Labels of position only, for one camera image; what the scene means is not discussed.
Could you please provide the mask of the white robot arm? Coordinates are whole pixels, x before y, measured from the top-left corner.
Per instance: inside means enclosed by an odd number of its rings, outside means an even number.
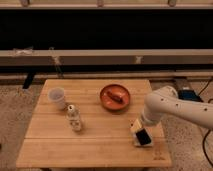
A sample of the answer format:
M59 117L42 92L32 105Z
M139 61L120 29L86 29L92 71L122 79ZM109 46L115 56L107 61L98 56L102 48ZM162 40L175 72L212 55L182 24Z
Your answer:
M145 96L142 113L133 122L131 132L157 125L164 114L213 130L213 104L181 100L173 87L165 86Z

